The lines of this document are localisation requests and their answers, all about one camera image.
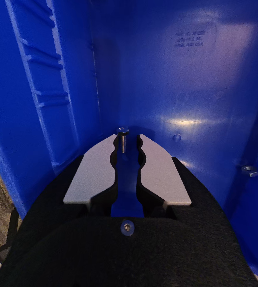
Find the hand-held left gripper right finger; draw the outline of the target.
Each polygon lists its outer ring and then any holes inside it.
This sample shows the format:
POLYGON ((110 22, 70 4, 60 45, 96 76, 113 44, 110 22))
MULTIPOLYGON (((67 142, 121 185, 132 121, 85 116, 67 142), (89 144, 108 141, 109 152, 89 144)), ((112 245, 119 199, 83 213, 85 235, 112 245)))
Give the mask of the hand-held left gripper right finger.
POLYGON ((137 149, 136 195, 143 209, 190 206, 192 201, 169 152, 144 134, 137 136, 137 149))

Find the large steel hex nut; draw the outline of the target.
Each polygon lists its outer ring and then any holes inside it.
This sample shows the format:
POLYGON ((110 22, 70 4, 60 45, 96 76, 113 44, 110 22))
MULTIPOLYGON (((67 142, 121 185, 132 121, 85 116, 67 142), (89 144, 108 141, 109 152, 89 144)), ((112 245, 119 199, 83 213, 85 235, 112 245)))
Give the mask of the large steel hex nut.
POLYGON ((255 166, 242 166, 241 172, 243 175, 248 177, 257 177, 258 176, 258 169, 255 166))

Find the short thick steel bolt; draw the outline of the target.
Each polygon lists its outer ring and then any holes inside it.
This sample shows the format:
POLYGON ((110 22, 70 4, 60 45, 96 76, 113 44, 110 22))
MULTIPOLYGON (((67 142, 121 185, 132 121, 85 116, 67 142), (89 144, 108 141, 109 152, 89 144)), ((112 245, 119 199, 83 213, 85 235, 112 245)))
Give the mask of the short thick steel bolt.
POLYGON ((126 136, 129 134, 129 129, 127 127, 120 127, 117 128, 117 135, 120 139, 120 145, 121 145, 121 152, 126 152, 126 136))

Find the blue plastic bin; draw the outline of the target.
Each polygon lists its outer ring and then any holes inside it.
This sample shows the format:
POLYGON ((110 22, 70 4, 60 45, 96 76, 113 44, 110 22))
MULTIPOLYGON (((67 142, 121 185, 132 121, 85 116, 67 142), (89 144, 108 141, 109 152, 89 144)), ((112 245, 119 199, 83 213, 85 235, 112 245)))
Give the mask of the blue plastic bin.
POLYGON ((0 1, 0 174, 24 217, 119 124, 183 160, 258 272, 258 1, 0 1))

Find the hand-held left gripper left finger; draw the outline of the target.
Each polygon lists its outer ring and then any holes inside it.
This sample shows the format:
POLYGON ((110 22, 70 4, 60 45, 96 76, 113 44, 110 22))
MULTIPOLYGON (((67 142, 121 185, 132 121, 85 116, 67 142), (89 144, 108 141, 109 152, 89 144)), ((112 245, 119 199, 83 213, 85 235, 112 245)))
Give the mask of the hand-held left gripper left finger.
POLYGON ((90 148, 83 156, 63 198, 65 204, 83 204, 110 209, 118 196, 118 136, 113 134, 90 148))

